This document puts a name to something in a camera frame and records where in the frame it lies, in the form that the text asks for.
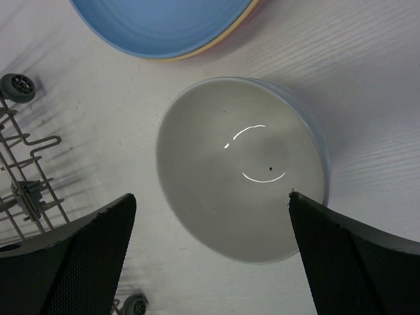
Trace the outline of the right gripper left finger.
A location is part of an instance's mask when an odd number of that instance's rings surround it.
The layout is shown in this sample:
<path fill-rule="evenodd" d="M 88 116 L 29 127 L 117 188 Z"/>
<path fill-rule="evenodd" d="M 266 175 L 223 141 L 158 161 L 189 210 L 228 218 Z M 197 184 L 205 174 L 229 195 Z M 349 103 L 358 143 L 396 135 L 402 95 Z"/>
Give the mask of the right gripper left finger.
<path fill-rule="evenodd" d="M 2 314 L 110 314 L 137 210 L 125 194 L 1 247 Z"/>

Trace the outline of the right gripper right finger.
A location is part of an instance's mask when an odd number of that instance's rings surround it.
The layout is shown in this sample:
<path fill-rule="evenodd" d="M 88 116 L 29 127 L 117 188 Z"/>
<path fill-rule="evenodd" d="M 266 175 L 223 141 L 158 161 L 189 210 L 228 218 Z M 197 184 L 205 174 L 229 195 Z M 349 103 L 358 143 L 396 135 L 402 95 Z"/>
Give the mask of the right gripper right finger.
<path fill-rule="evenodd" d="M 418 314 L 419 243 L 298 193 L 289 214 L 318 314 Z"/>

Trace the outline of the white bowl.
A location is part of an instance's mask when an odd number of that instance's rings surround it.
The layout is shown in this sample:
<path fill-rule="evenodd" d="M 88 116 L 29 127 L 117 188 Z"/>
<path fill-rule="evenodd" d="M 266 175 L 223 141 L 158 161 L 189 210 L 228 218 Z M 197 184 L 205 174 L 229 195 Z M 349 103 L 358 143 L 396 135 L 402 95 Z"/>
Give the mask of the white bowl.
<path fill-rule="evenodd" d="M 249 77 L 216 77 L 183 90 L 161 120 L 156 169 L 181 225 L 241 263 L 276 263 L 296 254 L 289 194 L 321 204 L 324 196 L 308 127 Z"/>
<path fill-rule="evenodd" d="M 260 84 L 273 91 L 278 97 L 290 105 L 300 115 L 304 124 L 308 127 L 317 147 L 323 168 L 324 196 L 322 204 L 328 206 L 331 192 L 331 154 L 324 129 L 322 128 L 318 117 L 308 103 L 291 89 L 288 89 L 283 85 L 277 85 L 263 80 L 260 80 Z"/>

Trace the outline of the blue plate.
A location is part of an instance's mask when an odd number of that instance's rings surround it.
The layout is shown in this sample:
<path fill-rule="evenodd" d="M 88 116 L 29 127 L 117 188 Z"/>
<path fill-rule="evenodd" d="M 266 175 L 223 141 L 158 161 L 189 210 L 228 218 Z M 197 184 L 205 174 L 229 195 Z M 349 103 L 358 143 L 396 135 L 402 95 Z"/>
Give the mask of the blue plate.
<path fill-rule="evenodd" d="M 149 60 L 182 60 L 226 39 L 259 1 L 72 1 L 92 31 L 112 47 Z"/>

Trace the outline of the orange yellow plate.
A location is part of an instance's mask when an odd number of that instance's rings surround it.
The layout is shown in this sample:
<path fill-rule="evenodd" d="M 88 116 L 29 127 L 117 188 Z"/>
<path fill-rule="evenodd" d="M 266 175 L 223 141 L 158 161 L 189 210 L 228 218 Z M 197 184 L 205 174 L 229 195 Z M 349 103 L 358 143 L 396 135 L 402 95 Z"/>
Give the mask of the orange yellow plate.
<path fill-rule="evenodd" d="M 190 58 L 202 55 L 207 53 L 211 49 L 219 46 L 223 41 L 229 38 L 232 34 L 238 31 L 242 26 L 246 25 L 248 21 L 252 20 L 253 17 L 257 14 L 259 10 L 261 10 L 268 1 L 266 0 L 254 0 L 251 1 L 250 4 L 246 7 L 246 9 L 229 25 L 220 35 L 216 36 L 216 38 L 212 39 L 210 42 L 206 43 L 202 47 L 193 50 L 192 52 L 188 52 L 186 54 L 182 54 L 180 56 L 171 57 L 171 58 L 162 58 L 162 59 L 153 59 L 156 62 L 178 62 L 181 60 L 188 60 Z"/>

